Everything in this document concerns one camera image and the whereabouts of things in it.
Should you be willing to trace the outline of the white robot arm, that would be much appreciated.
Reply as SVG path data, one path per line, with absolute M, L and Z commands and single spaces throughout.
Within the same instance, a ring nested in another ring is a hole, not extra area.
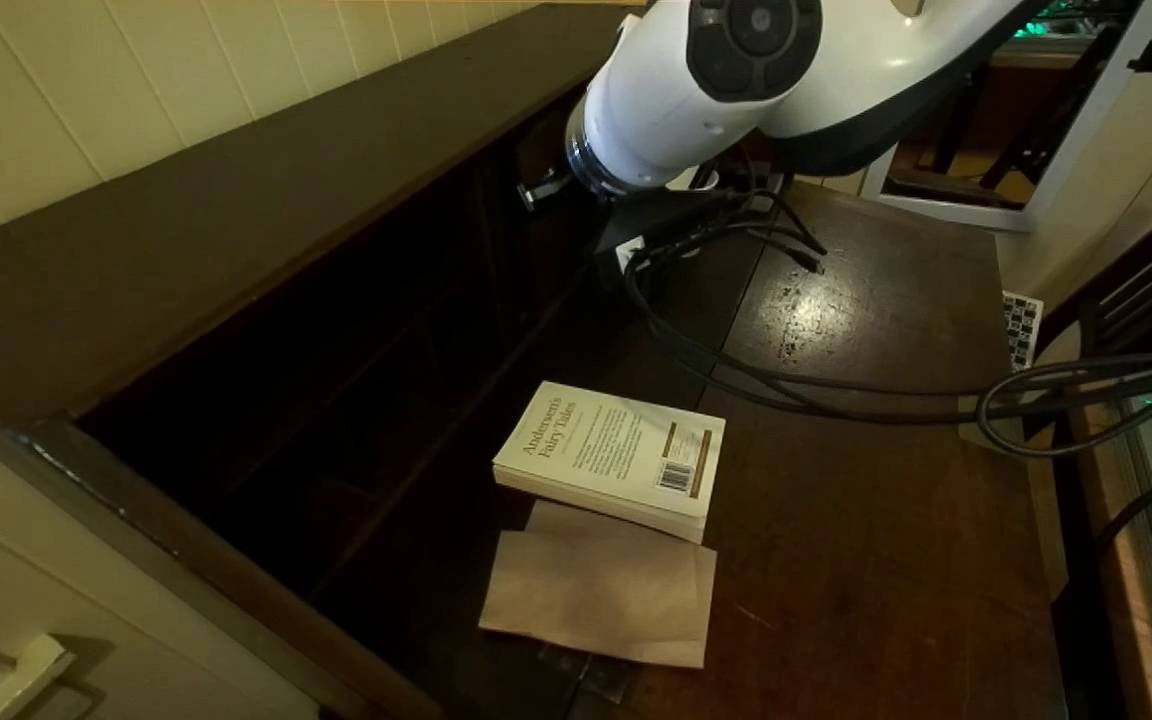
M 1047 0 L 651 0 L 565 124 L 574 176 L 655 192 L 761 130 L 787 172 L 884 157 Z

